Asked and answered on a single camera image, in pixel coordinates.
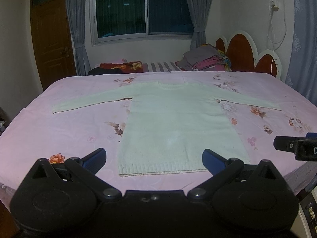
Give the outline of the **pale green knit sweater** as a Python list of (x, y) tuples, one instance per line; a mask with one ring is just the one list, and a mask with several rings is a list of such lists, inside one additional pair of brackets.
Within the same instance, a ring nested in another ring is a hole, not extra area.
[(249, 162), (249, 155), (219, 101), (279, 110), (279, 105), (199, 83), (141, 82), (55, 105), (54, 113), (131, 101), (118, 148), (120, 176), (204, 171), (202, 153)]

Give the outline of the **stack of folded clothes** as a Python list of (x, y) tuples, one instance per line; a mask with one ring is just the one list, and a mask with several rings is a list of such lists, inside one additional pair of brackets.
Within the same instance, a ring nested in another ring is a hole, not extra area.
[(183, 71), (231, 71), (229, 57), (210, 44), (204, 44), (183, 54), (176, 62)]

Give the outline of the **white appliance with buttons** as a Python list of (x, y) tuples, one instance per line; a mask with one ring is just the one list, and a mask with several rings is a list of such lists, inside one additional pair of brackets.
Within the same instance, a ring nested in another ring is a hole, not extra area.
[(299, 211), (291, 227), (297, 237), (316, 237), (316, 187), (312, 191), (303, 189), (296, 195)]

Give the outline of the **pink floral bed sheet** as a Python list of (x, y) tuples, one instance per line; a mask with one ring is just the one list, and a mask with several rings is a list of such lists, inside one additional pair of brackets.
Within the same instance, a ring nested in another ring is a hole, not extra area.
[(293, 192), (300, 192), (316, 175), (316, 163), (296, 161), (291, 153), (276, 151), (278, 135), (305, 136), (316, 131), (316, 107), (282, 81), (264, 73), (188, 72), (68, 77), (47, 88), (13, 119), (1, 135), (1, 200), (9, 204), (34, 162), (47, 158), (60, 163), (83, 157), (97, 148), (107, 152), (98, 177), (122, 192), (126, 190), (189, 191), (210, 178), (199, 173), (120, 177), (116, 154), (130, 102), (96, 105), (53, 113), (54, 105), (77, 97), (138, 82), (193, 82), (278, 103), (280, 111), (221, 103), (225, 115), (242, 138), (252, 163), (271, 160)]

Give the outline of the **black garment on bed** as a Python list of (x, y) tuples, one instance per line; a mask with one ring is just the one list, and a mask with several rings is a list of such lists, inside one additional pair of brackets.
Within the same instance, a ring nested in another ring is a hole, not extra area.
[(96, 67), (88, 72), (88, 76), (96, 76), (96, 75), (110, 75), (110, 74), (123, 74), (123, 71), (119, 68), (114, 69), (104, 69), (101, 67)]

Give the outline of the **red white scalloped headboard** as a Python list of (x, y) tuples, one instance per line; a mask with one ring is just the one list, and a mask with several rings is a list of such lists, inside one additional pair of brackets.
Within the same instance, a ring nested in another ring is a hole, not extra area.
[(229, 58), (231, 71), (267, 73), (277, 79), (282, 76), (282, 63), (276, 52), (270, 49), (258, 52), (254, 40), (245, 31), (235, 32), (229, 40), (218, 37), (215, 47)]

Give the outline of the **red floral blanket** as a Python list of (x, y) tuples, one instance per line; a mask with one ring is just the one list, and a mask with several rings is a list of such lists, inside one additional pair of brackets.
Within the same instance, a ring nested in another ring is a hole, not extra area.
[(143, 65), (141, 61), (123, 63), (101, 63), (99, 67), (106, 70), (119, 69), (124, 74), (143, 73)]

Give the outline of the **striped grey white pillow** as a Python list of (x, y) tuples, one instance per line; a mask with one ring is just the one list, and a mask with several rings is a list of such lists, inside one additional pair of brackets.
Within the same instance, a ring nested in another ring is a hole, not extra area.
[(162, 73), (170, 71), (181, 71), (174, 62), (148, 62), (142, 63), (145, 73)]

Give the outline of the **right grey curtain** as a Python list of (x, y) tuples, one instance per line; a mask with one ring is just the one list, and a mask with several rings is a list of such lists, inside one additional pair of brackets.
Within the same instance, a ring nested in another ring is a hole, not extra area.
[(187, 0), (193, 24), (190, 49), (195, 49), (206, 42), (205, 29), (213, 0)]

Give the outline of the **grey curtain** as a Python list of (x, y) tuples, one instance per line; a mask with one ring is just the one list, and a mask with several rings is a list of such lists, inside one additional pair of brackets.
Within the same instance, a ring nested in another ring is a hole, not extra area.
[(66, 0), (66, 11), (75, 52), (75, 66), (78, 76), (90, 71), (90, 63), (85, 48), (85, 2), (86, 0)]
[(213, 0), (187, 0), (193, 24), (190, 49), (195, 49), (206, 42), (205, 29)]

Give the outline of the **left grey curtain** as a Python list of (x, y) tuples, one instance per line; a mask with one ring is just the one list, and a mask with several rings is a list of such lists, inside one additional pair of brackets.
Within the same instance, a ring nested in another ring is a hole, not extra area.
[(78, 76), (90, 71), (90, 63), (85, 48), (85, 2), (86, 0), (66, 0), (66, 11), (75, 52), (75, 66)]

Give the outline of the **white wall charger plug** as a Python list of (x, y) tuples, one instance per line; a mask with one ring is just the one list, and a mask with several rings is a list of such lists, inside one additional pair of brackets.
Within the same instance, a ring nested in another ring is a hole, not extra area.
[(269, 1), (269, 10), (271, 12), (275, 12), (279, 10), (279, 6), (275, 0), (270, 0)]

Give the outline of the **window with white frame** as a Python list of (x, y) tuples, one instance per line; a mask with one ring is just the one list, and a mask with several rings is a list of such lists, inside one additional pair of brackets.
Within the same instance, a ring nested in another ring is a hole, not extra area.
[(89, 0), (93, 44), (128, 39), (189, 38), (187, 0)]

